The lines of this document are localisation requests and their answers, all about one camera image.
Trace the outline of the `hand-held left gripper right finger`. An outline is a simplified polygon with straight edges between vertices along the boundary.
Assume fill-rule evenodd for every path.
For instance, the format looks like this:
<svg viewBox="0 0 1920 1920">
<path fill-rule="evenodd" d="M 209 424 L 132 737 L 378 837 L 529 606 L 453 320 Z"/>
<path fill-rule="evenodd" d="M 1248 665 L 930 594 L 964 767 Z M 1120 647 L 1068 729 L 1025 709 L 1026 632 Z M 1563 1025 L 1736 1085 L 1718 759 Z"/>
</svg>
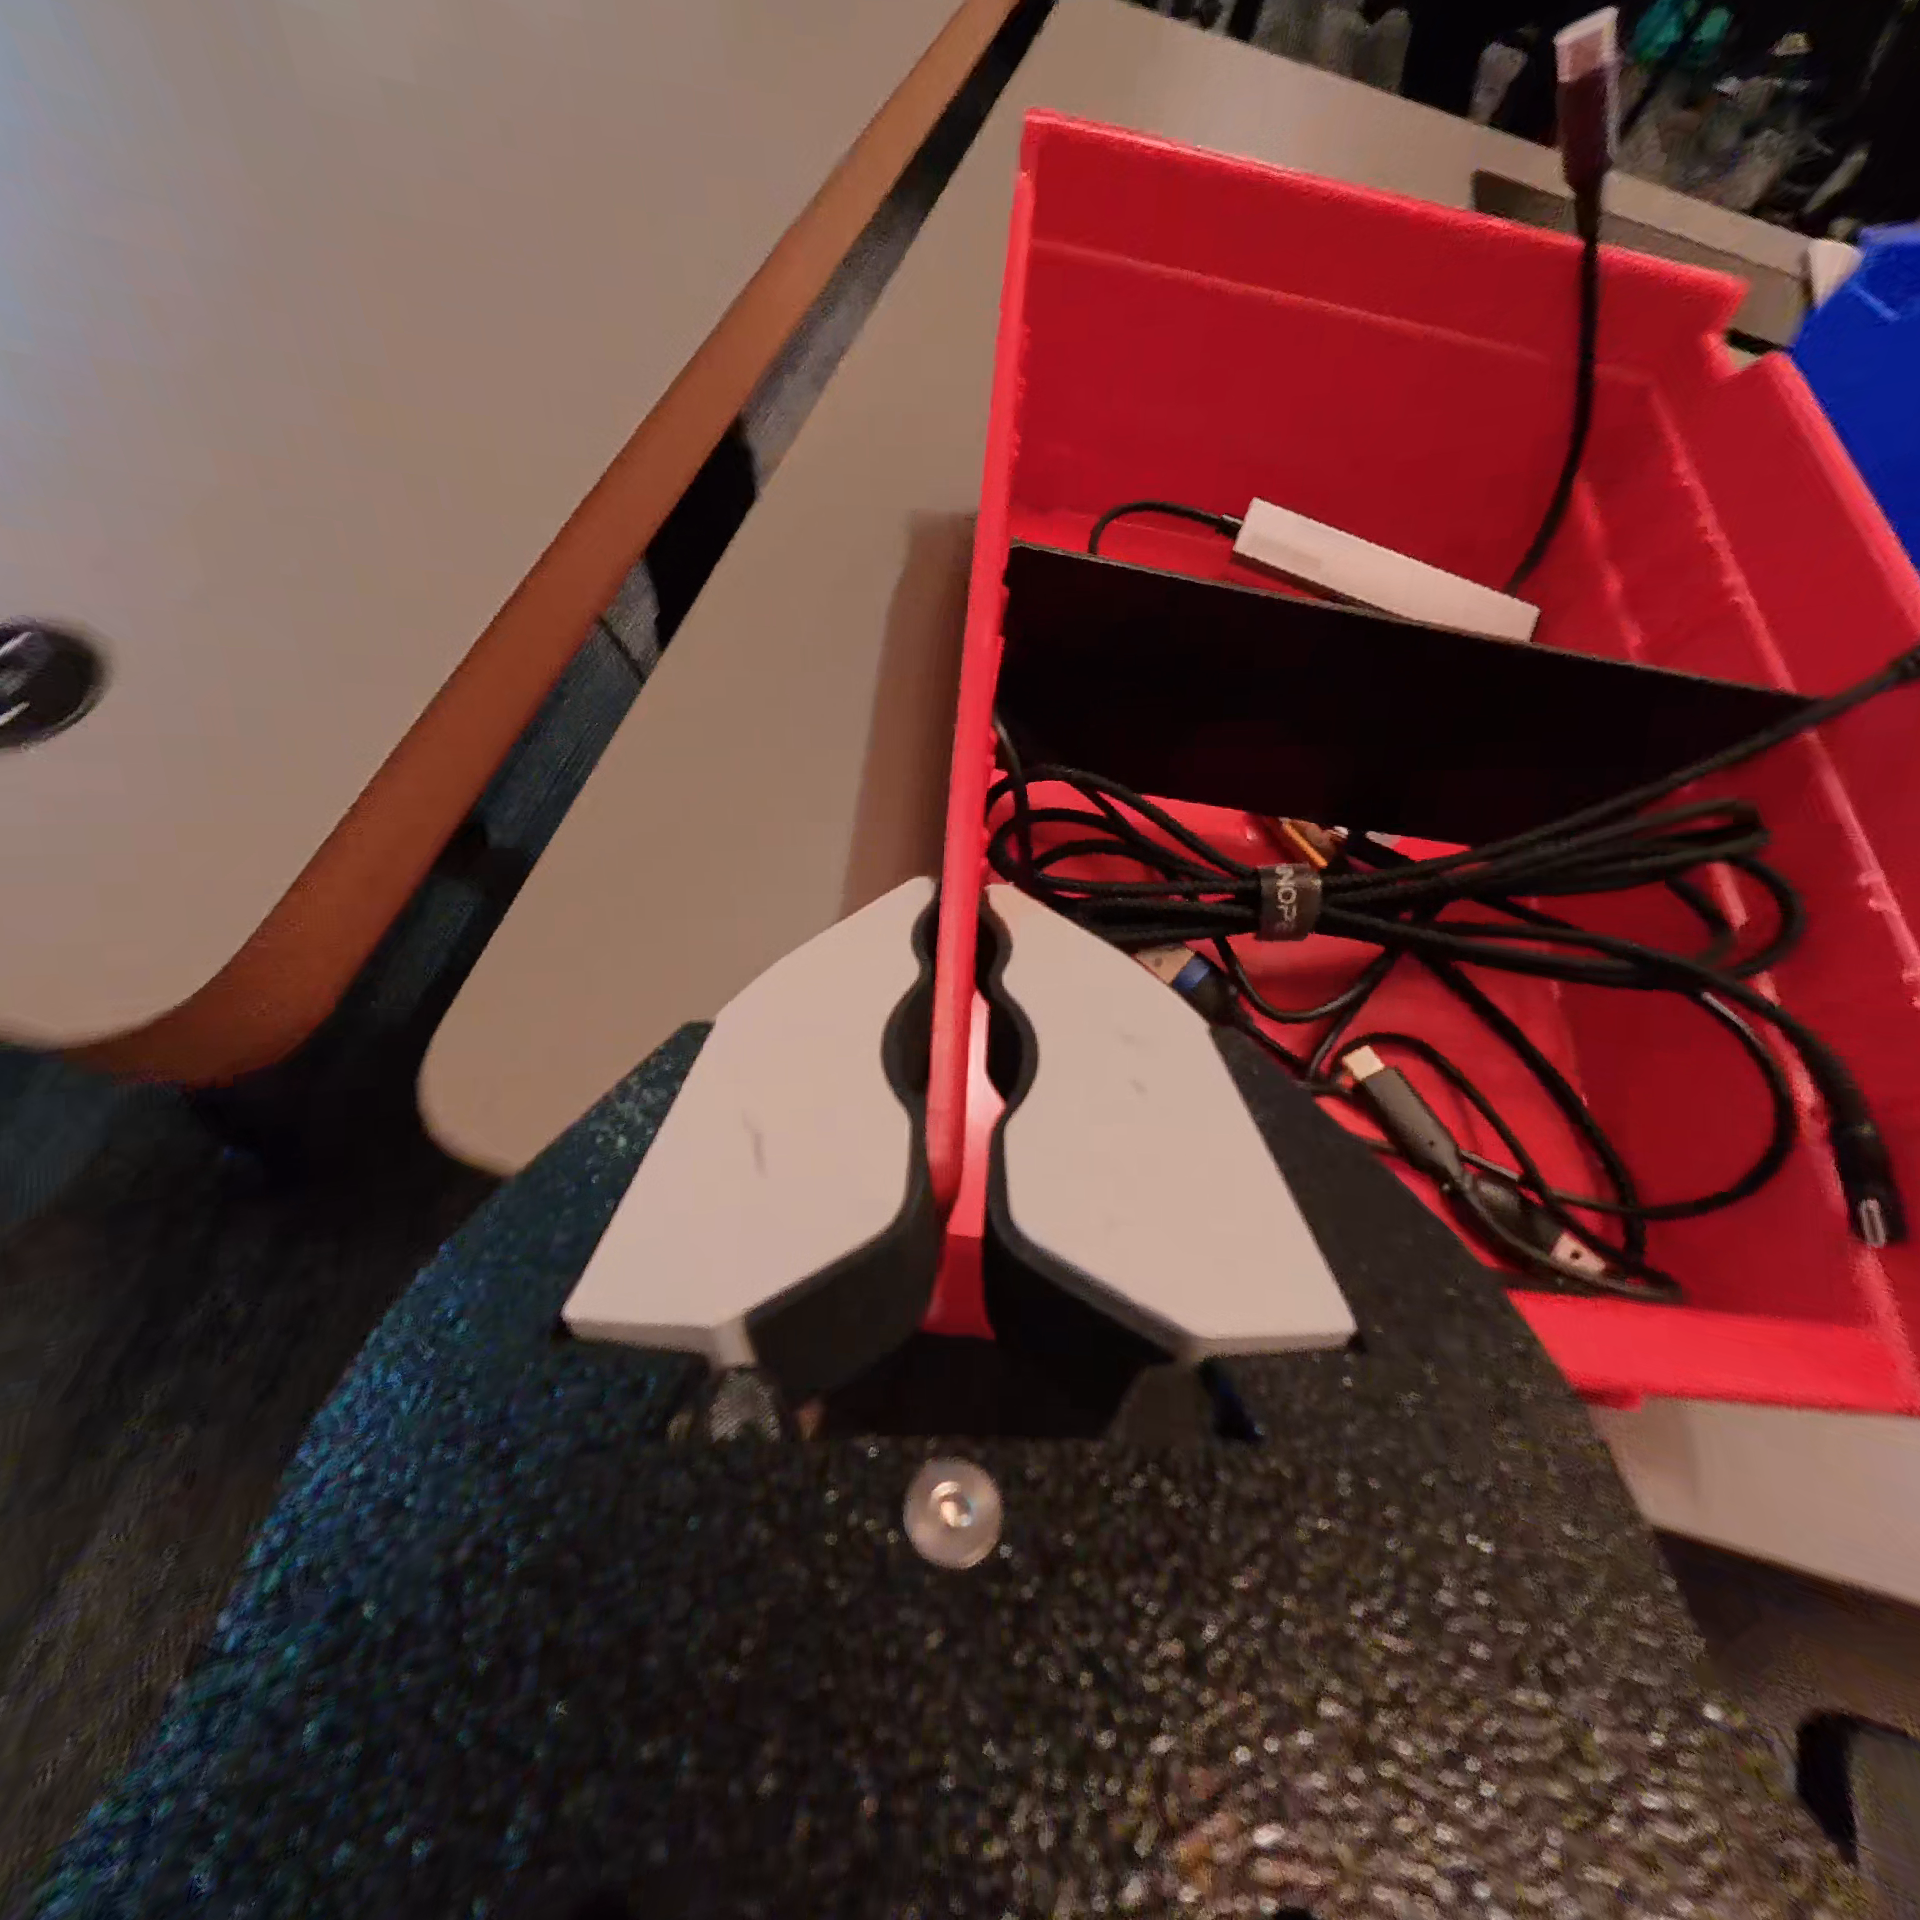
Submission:
<svg viewBox="0 0 1920 1920">
<path fill-rule="evenodd" d="M 1330 1353 L 1358 1321 L 1213 1025 L 1012 884 L 980 898 L 980 1286 L 1082 1400 L 1150 1366 Z"/>
</svg>

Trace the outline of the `blue storage bin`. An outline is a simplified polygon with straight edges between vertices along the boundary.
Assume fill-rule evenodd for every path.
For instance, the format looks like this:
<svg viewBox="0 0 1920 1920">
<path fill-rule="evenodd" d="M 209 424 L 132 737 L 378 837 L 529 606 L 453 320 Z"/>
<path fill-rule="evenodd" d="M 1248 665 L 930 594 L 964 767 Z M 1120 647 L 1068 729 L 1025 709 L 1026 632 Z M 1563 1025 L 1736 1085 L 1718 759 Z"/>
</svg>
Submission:
<svg viewBox="0 0 1920 1920">
<path fill-rule="evenodd" d="M 1918 562 L 1918 224 L 1809 242 L 1789 356 Z"/>
</svg>

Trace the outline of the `white desk wooden edge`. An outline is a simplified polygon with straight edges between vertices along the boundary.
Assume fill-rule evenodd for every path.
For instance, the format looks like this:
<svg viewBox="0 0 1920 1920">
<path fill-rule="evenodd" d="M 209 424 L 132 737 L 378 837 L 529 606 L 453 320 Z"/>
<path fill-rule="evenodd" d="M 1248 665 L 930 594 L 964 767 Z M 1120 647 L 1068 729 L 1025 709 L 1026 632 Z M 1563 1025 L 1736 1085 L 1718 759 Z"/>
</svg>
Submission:
<svg viewBox="0 0 1920 1920">
<path fill-rule="evenodd" d="M 5 5 L 5 1042 L 305 1042 L 1011 12 Z"/>
</svg>

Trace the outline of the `black bin divider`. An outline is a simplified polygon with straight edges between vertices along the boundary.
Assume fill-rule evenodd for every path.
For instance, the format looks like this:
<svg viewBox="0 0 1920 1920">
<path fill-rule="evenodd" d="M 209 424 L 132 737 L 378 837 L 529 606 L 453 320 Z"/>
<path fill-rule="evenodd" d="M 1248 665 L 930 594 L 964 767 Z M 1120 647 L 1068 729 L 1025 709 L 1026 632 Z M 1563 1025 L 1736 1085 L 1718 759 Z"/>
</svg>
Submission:
<svg viewBox="0 0 1920 1920">
<path fill-rule="evenodd" d="M 1811 702 L 1014 542 L 1000 710 L 1025 760 L 1154 799 L 1476 845 Z"/>
</svg>

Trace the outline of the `round desk grommet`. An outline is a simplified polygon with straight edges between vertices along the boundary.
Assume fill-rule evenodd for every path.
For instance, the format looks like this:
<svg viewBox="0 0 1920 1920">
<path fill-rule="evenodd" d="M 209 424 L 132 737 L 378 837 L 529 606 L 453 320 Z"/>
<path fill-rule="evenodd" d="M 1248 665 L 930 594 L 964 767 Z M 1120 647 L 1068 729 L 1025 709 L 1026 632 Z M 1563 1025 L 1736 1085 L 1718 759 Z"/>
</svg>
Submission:
<svg viewBox="0 0 1920 1920">
<path fill-rule="evenodd" d="M 74 729 L 104 698 L 104 647 L 42 617 L 3 622 L 3 752 L 26 752 Z"/>
</svg>

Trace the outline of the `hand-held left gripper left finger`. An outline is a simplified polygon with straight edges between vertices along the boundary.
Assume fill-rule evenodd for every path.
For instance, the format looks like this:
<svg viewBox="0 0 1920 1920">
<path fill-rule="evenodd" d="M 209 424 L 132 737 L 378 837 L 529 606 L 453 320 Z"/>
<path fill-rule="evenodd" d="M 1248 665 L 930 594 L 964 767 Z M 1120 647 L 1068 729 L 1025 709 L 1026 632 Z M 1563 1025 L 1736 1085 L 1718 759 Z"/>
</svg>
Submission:
<svg viewBox="0 0 1920 1920">
<path fill-rule="evenodd" d="M 581 1341 L 829 1396 L 921 1330 L 944 1256 L 926 1146 L 940 884 L 779 958 L 710 1024 L 563 1306 Z"/>
</svg>

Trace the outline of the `red storage bin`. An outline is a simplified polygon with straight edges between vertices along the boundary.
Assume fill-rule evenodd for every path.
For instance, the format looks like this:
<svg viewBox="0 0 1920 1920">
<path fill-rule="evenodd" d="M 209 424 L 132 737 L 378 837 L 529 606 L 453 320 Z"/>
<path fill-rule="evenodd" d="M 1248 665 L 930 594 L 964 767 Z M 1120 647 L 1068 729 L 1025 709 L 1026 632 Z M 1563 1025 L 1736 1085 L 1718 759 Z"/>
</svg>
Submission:
<svg viewBox="0 0 1920 1920">
<path fill-rule="evenodd" d="M 928 1326 L 988 1333 L 980 934 L 992 884 L 1234 975 L 1298 1088 L 1364 1120 L 1372 1049 L 1587 1396 L 1916 1413 L 1916 570 L 1802 374 L 1738 368 L 1718 273 L 1600 248 L 1598 398 L 1531 644 L 1811 702 L 1476 845 L 1025 760 L 1002 717 L 1014 542 L 1253 498 L 1504 583 L 1565 453 L 1580 242 L 1053 112 L 1025 120 L 947 805 L 928 1089 L 948 1249 Z M 1100 559 L 1345 608 L 1178 518 Z"/>
</svg>

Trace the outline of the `grey usb hub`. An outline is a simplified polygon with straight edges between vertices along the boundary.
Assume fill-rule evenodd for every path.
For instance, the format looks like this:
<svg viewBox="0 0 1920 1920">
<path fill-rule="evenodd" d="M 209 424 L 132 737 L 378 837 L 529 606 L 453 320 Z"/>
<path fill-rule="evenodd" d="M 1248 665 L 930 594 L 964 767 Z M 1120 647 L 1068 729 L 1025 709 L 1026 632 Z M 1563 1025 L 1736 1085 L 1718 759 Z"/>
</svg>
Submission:
<svg viewBox="0 0 1920 1920">
<path fill-rule="evenodd" d="M 1089 552 L 1098 557 L 1107 532 L 1126 518 L 1198 525 L 1230 538 L 1237 565 L 1345 608 L 1486 640 L 1533 641 L 1539 632 L 1541 613 L 1514 591 L 1483 588 L 1264 498 L 1253 498 L 1242 513 L 1161 498 L 1123 501 L 1093 521 Z"/>
</svg>

